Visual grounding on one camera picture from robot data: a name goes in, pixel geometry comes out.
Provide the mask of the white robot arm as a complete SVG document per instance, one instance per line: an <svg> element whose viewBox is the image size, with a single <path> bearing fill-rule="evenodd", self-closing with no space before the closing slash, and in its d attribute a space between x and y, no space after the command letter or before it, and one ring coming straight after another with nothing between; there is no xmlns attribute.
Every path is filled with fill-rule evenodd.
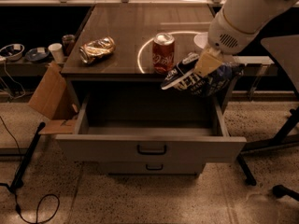
<svg viewBox="0 0 299 224"><path fill-rule="evenodd" d="M210 23L207 44L192 72L190 91L210 96L243 70L232 57L244 50L265 25L298 0L227 0Z"/></svg>

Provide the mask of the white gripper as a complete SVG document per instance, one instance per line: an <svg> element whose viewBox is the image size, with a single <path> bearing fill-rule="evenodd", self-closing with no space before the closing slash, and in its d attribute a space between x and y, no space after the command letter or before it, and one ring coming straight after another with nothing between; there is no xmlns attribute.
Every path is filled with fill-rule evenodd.
<svg viewBox="0 0 299 224"><path fill-rule="evenodd" d="M225 18L221 9L210 23L208 29L208 44L219 49L224 54L237 54L248 44L246 34L237 31ZM205 77L221 66L222 61L209 52L203 51L194 67L194 73Z"/></svg>

